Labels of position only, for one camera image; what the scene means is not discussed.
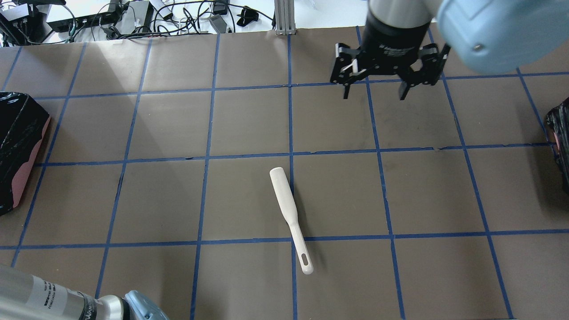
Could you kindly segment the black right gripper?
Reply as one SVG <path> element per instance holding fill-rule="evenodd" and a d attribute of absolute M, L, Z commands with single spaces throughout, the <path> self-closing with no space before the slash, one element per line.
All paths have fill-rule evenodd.
<path fill-rule="evenodd" d="M 351 84 L 368 76 L 399 76 L 400 100 L 405 100 L 416 85 L 435 85 L 449 57 L 451 46 L 439 48 L 435 43 L 419 45 L 402 56 L 382 48 L 379 53 L 366 52 L 363 47 L 353 49 L 344 43 L 335 45 L 335 61 L 330 82 L 344 86 L 343 99 L 349 98 Z"/>

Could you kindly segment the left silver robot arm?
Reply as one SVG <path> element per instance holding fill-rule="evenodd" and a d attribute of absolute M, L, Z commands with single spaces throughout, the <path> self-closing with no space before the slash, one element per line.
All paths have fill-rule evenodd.
<path fill-rule="evenodd" d="M 131 290 L 125 296 L 94 298 L 2 264 L 0 317 L 3 320 L 168 320 L 150 298 Z"/>

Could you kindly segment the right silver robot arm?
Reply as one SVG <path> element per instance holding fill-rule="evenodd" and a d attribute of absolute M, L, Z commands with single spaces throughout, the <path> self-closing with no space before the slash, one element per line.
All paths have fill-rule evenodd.
<path fill-rule="evenodd" d="M 401 100 L 435 85 L 449 52 L 481 75 L 510 72 L 568 39 L 566 0 L 370 0 L 360 47 L 335 45 L 330 82 L 398 76 Z"/>

